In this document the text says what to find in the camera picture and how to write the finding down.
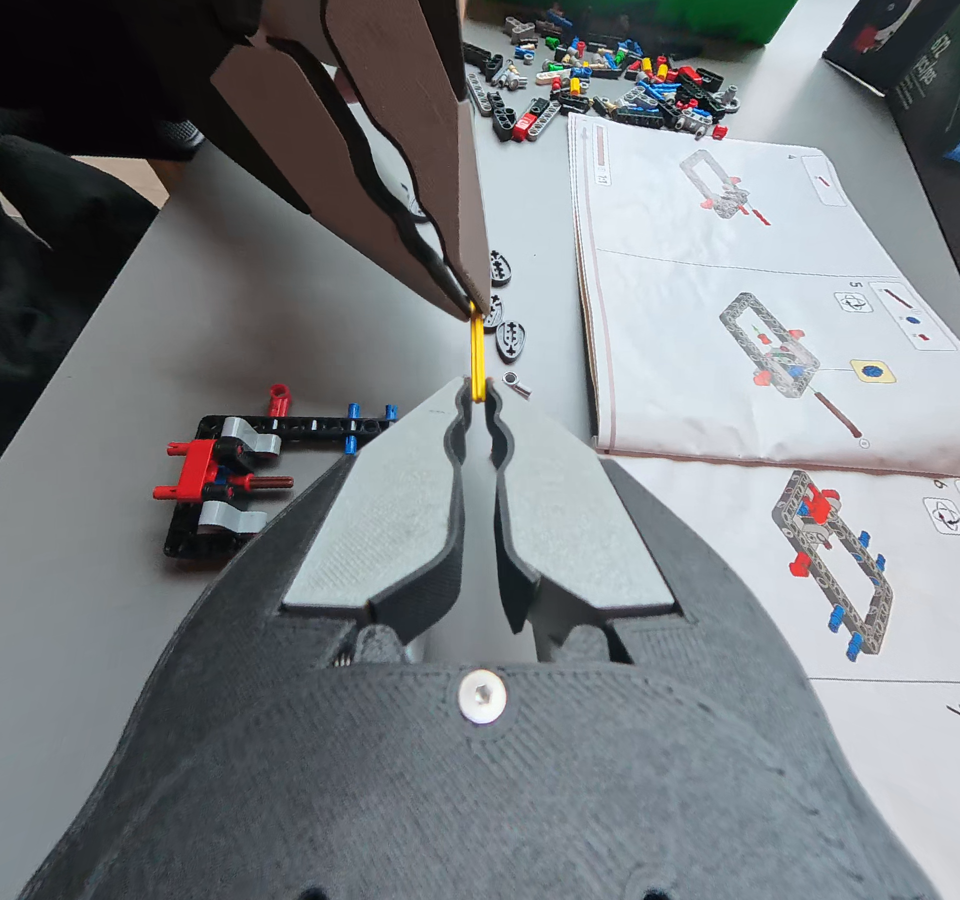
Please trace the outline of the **pile of loose lego pieces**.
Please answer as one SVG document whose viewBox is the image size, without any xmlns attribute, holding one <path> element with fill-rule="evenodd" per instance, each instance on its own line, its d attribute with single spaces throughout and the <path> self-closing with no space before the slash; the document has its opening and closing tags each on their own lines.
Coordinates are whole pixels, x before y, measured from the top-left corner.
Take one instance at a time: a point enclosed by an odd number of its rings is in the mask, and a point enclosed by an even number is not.
<svg viewBox="0 0 960 900">
<path fill-rule="evenodd" d="M 625 15 L 605 29 L 555 4 L 501 29 L 502 51 L 462 45 L 468 97 L 501 142 L 534 142 L 570 114 L 701 139 L 740 109 L 737 85 L 696 63 L 702 42 Z"/>
</svg>

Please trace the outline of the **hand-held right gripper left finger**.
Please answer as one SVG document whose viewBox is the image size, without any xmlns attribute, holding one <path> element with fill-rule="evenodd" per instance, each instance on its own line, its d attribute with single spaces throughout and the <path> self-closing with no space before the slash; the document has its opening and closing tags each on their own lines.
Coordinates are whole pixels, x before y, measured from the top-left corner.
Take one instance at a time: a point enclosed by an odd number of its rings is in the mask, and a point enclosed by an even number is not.
<svg viewBox="0 0 960 900">
<path fill-rule="evenodd" d="M 284 610 L 387 626 L 403 644 L 450 611 L 461 590 L 472 409 L 470 378 L 456 378 L 360 450 Z"/>
</svg>

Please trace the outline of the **white lego instruction booklet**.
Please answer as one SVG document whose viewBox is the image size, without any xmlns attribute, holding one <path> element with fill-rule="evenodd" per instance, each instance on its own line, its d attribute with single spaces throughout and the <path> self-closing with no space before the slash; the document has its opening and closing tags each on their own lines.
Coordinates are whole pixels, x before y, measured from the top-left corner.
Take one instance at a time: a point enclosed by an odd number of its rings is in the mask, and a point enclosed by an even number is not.
<svg viewBox="0 0 960 900">
<path fill-rule="evenodd" d="M 958 898 L 958 339 L 821 151 L 568 139 L 597 449 L 751 588 Z"/>
</svg>

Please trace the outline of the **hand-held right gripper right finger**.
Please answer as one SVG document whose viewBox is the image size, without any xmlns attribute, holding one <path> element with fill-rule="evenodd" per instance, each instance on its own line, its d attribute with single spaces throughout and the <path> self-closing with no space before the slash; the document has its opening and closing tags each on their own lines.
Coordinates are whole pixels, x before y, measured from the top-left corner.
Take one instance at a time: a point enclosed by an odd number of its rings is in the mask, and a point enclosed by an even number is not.
<svg viewBox="0 0 960 900">
<path fill-rule="evenodd" d="M 537 634 L 674 613 L 677 603 L 597 454 L 490 379 L 494 541 L 510 629 Z"/>
</svg>

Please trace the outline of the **person's black clothing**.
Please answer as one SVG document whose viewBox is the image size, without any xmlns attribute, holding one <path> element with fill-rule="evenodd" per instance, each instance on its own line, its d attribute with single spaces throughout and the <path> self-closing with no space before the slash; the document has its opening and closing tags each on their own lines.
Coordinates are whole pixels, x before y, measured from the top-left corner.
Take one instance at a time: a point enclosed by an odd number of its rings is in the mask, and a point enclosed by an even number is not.
<svg viewBox="0 0 960 900">
<path fill-rule="evenodd" d="M 159 213 L 131 186 L 70 156 L 191 160 L 188 120 L 67 126 L 2 109 L 1 450 L 6 450 Z"/>
</svg>

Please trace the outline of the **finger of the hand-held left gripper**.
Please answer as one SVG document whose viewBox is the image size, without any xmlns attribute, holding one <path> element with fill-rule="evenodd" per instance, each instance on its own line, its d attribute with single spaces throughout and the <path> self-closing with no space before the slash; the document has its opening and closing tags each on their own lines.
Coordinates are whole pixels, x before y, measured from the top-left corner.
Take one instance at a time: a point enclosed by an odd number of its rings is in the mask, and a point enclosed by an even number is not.
<svg viewBox="0 0 960 900">
<path fill-rule="evenodd" d="M 429 303 L 469 316 L 467 295 L 380 179 L 364 131 L 301 44 L 235 45 L 210 82 L 318 223 Z"/>
<path fill-rule="evenodd" d="M 489 246 L 466 96 L 459 0 L 322 0 L 322 23 L 367 114 L 401 152 L 444 262 L 490 304 Z"/>
</svg>

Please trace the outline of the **black lego frame assembly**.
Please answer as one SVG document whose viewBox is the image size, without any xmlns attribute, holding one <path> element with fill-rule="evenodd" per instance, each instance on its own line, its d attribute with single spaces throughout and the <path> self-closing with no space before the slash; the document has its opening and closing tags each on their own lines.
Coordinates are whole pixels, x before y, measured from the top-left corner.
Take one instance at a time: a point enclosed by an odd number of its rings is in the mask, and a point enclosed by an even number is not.
<svg viewBox="0 0 960 900">
<path fill-rule="evenodd" d="M 193 439 L 168 444 L 180 459 L 177 480 L 156 486 L 152 497 L 173 504 L 163 544 L 167 558 L 219 561 L 232 558 L 268 523 L 268 513 L 250 505 L 260 494 L 288 494 L 293 477 L 267 471 L 288 446 L 335 447 L 353 456 L 400 417 L 389 403 L 381 417 L 362 415 L 351 403 L 344 416 L 294 416 L 289 387 L 270 388 L 264 415 L 208 415 Z"/>
</svg>

